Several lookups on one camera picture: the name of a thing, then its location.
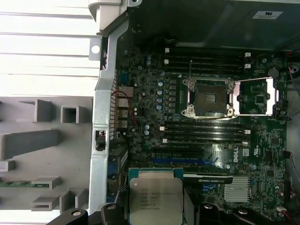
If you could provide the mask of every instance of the round hole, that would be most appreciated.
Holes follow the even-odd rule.
[[[94,54],[98,54],[100,52],[100,47],[98,45],[94,45],[94,46],[92,46],[91,51]]]
[[[110,206],[107,207],[108,210],[114,210],[115,208],[116,208],[115,205],[110,205]]]

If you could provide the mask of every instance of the sticker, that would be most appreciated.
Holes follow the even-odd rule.
[[[283,12],[258,11],[252,19],[276,20]]]
[[[243,156],[244,157],[249,156],[249,149],[243,149]]]

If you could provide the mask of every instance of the blue pcie slot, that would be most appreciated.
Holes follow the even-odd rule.
[[[192,164],[201,164],[201,165],[213,165],[215,161],[204,161],[202,159],[182,159],[182,158],[154,158],[152,160],[153,163],[192,163]]]

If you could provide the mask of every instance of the heatsink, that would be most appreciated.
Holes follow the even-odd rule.
[[[248,203],[250,202],[250,178],[233,177],[231,184],[225,184],[224,199],[228,203]]]

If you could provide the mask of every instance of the screw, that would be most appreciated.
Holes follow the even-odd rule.
[[[212,205],[211,204],[205,204],[204,207],[208,210],[211,210],[212,209]]]
[[[107,207],[108,210],[114,210],[115,208],[116,208],[115,205],[110,205],[110,206]]]
[[[239,214],[242,214],[242,215],[247,215],[248,214],[248,212],[247,212],[247,210],[239,210]]]
[[[72,216],[79,216],[81,215],[81,212],[80,211],[75,211],[75,212],[72,212]]]

